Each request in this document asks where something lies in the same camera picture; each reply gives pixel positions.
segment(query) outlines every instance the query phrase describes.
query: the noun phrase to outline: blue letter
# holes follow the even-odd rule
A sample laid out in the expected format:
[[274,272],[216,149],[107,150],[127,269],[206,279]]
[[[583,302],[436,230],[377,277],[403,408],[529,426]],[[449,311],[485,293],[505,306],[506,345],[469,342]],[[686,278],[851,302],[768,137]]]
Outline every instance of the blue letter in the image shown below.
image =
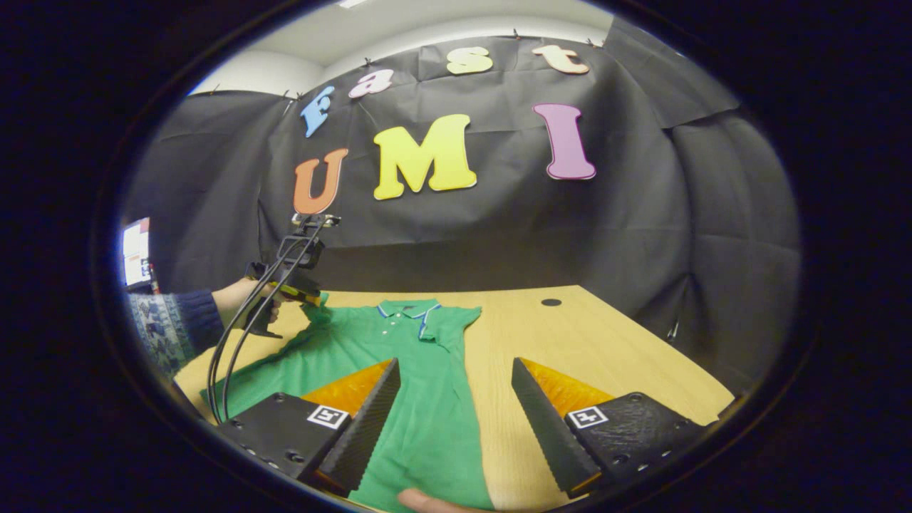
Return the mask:
[[323,124],[323,121],[328,117],[324,110],[329,109],[329,93],[336,90],[333,86],[329,86],[326,89],[323,89],[320,94],[316,95],[313,101],[307,104],[304,107],[304,110],[301,110],[301,117],[304,118],[305,123],[307,124],[307,133],[304,134],[305,137],[310,137],[311,134]]

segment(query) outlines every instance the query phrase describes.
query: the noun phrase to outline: black cable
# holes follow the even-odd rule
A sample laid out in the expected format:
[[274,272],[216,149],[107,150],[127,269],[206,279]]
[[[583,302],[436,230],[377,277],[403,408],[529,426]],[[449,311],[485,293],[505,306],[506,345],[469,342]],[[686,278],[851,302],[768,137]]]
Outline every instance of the black cable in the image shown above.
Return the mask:
[[222,336],[219,338],[219,341],[215,344],[215,350],[212,352],[212,358],[209,361],[209,373],[208,373],[207,379],[206,379],[206,398],[209,401],[209,408],[210,408],[210,410],[212,410],[212,415],[215,418],[216,424],[221,424],[222,419],[219,417],[218,405],[215,402],[215,390],[214,390],[215,382],[216,382],[215,377],[218,373],[218,363],[222,359],[222,352],[224,351],[225,344],[228,341],[228,335],[231,333],[231,330],[232,330],[234,324],[237,323],[237,320],[241,317],[241,315],[244,313],[244,311],[250,306],[251,302],[253,302],[253,300],[255,298],[259,297],[260,291],[263,290],[266,283],[268,283],[269,279],[272,278],[272,276],[275,274],[275,271],[278,270],[278,268],[281,266],[281,264],[285,261],[285,257],[287,257],[288,253],[290,253],[292,250],[294,250],[302,242],[303,242],[302,240],[296,240],[290,247],[288,247],[285,250],[285,252],[282,253],[281,256],[279,256],[279,258],[276,260],[276,262],[274,264],[272,264],[270,267],[268,267],[266,269],[266,271],[263,273],[263,276],[260,278],[260,280],[257,283],[254,290],[252,290],[251,293],[244,300],[244,302],[241,303],[241,307],[237,310],[237,312],[235,312],[234,317],[232,318],[231,322],[229,322],[228,326],[225,327],[224,331],[222,332]]
[[[304,249],[301,250],[301,254],[297,256],[297,260],[295,260],[295,263],[292,264],[290,270],[285,274],[285,276],[282,277],[281,280],[279,280],[278,284],[275,286],[273,291],[270,292],[268,296],[266,296],[266,301],[264,301],[263,304],[260,305],[260,308],[256,310],[256,313],[253,314],[254,319],[256,319],[257,317],[260,316],[260,313],[263,312],[263,309],[266,308],[266,305],[269,305],[270,308],[272,307],[273,298],[275,297],[275,294],[278,293],[278,291],[282,288],[282,286],[291,277],[291,274],[294,271],[295,267],[297,267],[298,263],[301,262],[301,259],[304,258],[304,255],[307,254],[307,249],[310,247],[310,245],[312,245],[314,243],[314,241],[316,240],[316,235],[320,233],[320,230],[323,229],[323,225],[326,222],[328,222],[328,220],[322,220],[320,222],[319,226],[316,228],[316,231],[314,232],[314,234],[312,236],[310,236],[309,239],[307,239],[307,244],[304,246]],[[283,258],[279,259],[279,262],[284,262],[284,261],[285,260]],[[234,354],[232,354],[231,360],[228,362],[228,369],[225,371],[224,382],[222,383],[222,408],[225,413],[225,420],[228,420],[229,418],[231,418],[228,415],[228,383],[231,381],[231,374],[234,369],[234,363],[237,361],[237,355],[241,353],[241,346],[244,345],[244,339],[247,338],[247,334],[250,333],[250,328],[252,328],[253,326],[254,326],[254,324],[251,322],[247,325],[247,328],[244,329],[244,333],[241,334],[241,339],[239,339],[237,341],[237,346],[234,348]]]

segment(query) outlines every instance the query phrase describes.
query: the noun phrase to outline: purple letter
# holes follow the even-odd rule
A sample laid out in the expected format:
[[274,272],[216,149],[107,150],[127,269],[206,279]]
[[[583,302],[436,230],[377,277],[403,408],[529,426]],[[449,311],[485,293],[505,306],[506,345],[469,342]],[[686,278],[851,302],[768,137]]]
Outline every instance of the purple letter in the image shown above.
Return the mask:
[[579,109],[560,103],[539,103],[532,110],[544,118],[551,139],[548,176],[555,180],[588,180],[595,176],[596,167],[586,160],[576,127]]

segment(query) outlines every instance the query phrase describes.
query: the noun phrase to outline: person's hand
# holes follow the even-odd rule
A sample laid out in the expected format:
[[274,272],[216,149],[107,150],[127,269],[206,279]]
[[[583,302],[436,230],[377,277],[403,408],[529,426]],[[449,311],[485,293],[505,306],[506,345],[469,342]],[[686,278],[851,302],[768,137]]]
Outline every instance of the person's hand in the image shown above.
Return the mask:
[[402,506],[416,513],[491,513],[484,509],[466,508],[445,500],[428,497],[417,488],[402,490],[397,498]]
[[[228,323],[231,322],[231,319],[234,317],[234,314],[237,313],[237,310],[241,307],[241,304],[244,303],[244,300],[247,299],[247,296],[256,288],[257,281],[248,277],[242,277],[241,279],[235,281],[231,285],[219,290],[212,292],[212,300],[215,301],[215,307],[219,310],[219,317],[222,318],[222,325],[228,326]],[[273,291],[272,285],[266,285],[260,290],[259,297],[265,298]],[[279,315],[278,302],[280,301],[290,301],[291,299],[287,298],[281,292],[276,294],[273,297],[273,305],[270,310],[269,322],[275,322]],[[251,301],[250,306],[244,312],[244,314],[238,319],[238,322],[234,324],[235,327],[243,326],[244,320],[247,319],[246,315],[250,313],[250,310],[253,309],[256,301]]]

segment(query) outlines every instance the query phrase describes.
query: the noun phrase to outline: patterned sweater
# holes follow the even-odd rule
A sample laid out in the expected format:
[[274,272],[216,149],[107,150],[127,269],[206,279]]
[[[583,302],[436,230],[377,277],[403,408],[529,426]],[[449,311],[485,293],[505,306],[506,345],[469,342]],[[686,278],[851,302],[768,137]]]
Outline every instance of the patterned sweater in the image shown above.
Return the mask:
[[187,294],[129,294],[143,347],[169,378],[214,346],[224,326],[208,290]]

